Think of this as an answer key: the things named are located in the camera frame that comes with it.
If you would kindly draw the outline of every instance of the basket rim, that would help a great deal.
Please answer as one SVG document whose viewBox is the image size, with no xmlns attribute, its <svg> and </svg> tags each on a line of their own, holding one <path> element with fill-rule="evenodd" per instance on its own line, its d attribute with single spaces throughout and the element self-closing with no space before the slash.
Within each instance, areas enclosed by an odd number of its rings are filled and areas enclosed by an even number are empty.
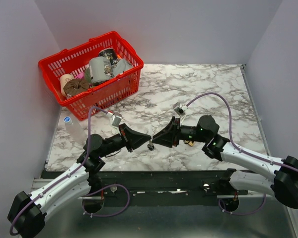
<svg viewBox="0 0 298 238">
<path fill-rule="evenodd" d="M 84 45 L 86 43 L 89 43 L 89 42 L 98 40 L 101 37 L 104 37 L 106 35 L 111 35 L 111 34 L 115 34 L 118 38 L 120 38 L 124 42 L 124 47 L 128 48 L 134 54 L 134 57 L 137 59 L 137 61 L 140 62 L 139 65 L 136 66 L 136 67 L 133 67 L 133 68 L 127 70 L 127 71 L 125 71 L 123 74 L 120 74 L 117 77 L 115 77 L 113 79 L 110 79 L 109 81 L 107 81 L 105 83 L 102 83 L 102 84 L 100 84 L 100 85 L 98 85 L 98 86 L 96 86 L 94 88 L 88 89 L 86 92 L 80 93 L 80 94 L 78 94 L 78 95 L 76 95 L 74 97 L 71 97 L 71 98 L 66 99 L 64 101 L 61 101 L 61 99 L 58 96 L 58 93 L 55 90 L 55 88 L 54 87 L 50 87 L 50 85 L 49 85 L 50 84 L 50 81 L 49 81 L 46 73 L 43 71 L 43 67 L 44 67 L 43 64 L 46 61 L 48 61 L 50 58 L 53 58 L 55 56 L 61 56 L 62 54 L 68 53 L 69 51 L 75 51 L 77 48 L 80 48 L 82 45 Z M 58 53 L 55 53 L 55 54 L 53 54 L 53 55 L 51 55 L 49 57 L 46 57 L 44 59 L 41 59 L 38 62 L 38 66 L 41 69 L 41 72 L 43 74 L 43 79 L 45 81 L 45 84 L 48 86 L 49 90 L 54 94 L 54 97 L 57 100 L 58 104 L 60 104 L 60 106 L 62 106 L 62 107 L 66 107 L 66 106 L 68 106 L 68 105 L 70 105 L 70 104 L 72 104 L 72 103 L 74 103 L 74 102 L 76 102 L 76 101 L 84 98 L 85 96 L 88 96 L 89 94 L 91 94 L 93 92 L 96 92 L 96 91 L 98 91 L 98 90 L 100 90 L 100 89 L 102 89 L 102 88 L 104 88 L 104 87 L 106 87 L 106 86 L 108 86 L 108 85 L 110 85 L 112 83 L 117 82 L 118 80 L 120 80 L 121 78 L 126 77 L 127 75 L 130 75 L 130 74 L 132 74 L 132 73 L 134 73 L 136 71 L 140 71 L 144 67 L 144 61 L 138 56 L 138 54 L 136 53 L 135 49 L 128 43 L 128 41 L 125 40 L 124 38 L 122 38 L 118 32 L 116 32 L 116 31 L 110 31 L 110 32 L 105 33 L 103 35 L 100 35 L 98 37 L 90 38 L 88 42 L 82 43 L 82 44 L 80 44 L 80 45 L 78 45 L 76 47 L 73 47 L 73 48 L 69 49 L 69 50 L 68 49 L 63 49 L 63 50 L 61 50 Z"/>
</svg>

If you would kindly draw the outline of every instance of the translucent bottle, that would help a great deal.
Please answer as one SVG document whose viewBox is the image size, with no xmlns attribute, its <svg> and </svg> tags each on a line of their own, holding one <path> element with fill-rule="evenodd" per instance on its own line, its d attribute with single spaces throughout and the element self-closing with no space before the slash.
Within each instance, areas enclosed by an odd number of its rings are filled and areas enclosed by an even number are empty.
<svg viewBox="0 0 298 238">
<path fill-rule="evenodd" d="M 87 135 L 75 117 L 64 118 L 65 128 L 75 142 L 84 146 Z"/>
</svg>

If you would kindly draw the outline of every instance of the black wire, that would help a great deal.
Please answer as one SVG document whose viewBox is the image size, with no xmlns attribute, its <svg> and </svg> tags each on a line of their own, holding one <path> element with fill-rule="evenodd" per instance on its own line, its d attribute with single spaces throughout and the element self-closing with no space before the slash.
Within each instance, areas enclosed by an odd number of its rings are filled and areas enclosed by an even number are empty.
<svg viewBox="0 0 298 238">
<path fill-rule="evenodd" d="M 121 152 L 121 149 L 120 149 L 117 153 L 115 153 L 115 154 L 112 154 L 112 155 L 106 155 L 105 158 L 108 158 L 108 157 L 112 157 L 112 156 L 114 156 L 114 155 L 117 155 L 119 152 Z"/>
</svg>

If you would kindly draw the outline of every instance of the gray floor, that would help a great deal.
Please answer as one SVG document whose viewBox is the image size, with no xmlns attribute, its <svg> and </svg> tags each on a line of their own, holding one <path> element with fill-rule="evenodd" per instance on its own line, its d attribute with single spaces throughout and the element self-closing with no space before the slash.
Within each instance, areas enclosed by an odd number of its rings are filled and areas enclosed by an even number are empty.
<svg viewBox="0 0 298 238">
<path fill-rule="evenodd" d="M 261 197 L 240 198 L 239 212 L 252 211 Z M 218 207 L 129 207 L 112 218 L 82 214 L 81 200 L 56 214 L 37 238 L 295 238 L 286 208 L 268 198 L 251 216 L 224 214 Z M 111 213 L 119 208 L 106 208 Z"/>
</svg>

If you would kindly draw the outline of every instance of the red plastic basket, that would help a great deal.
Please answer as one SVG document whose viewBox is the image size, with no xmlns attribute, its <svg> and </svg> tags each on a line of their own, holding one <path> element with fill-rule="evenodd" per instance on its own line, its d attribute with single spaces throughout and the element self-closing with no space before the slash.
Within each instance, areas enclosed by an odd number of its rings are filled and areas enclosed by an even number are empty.
<svg viewBox="0 0 298 238">
<path fill-rule="evenodd" d="M 60 77 L 65 73 L 77 76 L 85 70 L 84 66 L 89 63 L 89 60 L 97 57 L 105 48 L 114 48 L 121 58 L 126 59 L 134 67 L 95 88 L 66 99 L 61 94 Z M 134 48 L 115 31 L 91 38 L 88 42 L 70 50 L 64 49 L 40 60 L 38 64 L 46 85 L 58 103 L 67 107 L 79 120 L 88 117 L 88 111 L 92 106 L 105 109 L 136 93 L 140 71 L 144 67 L 144 62 Z"/>
</svg>

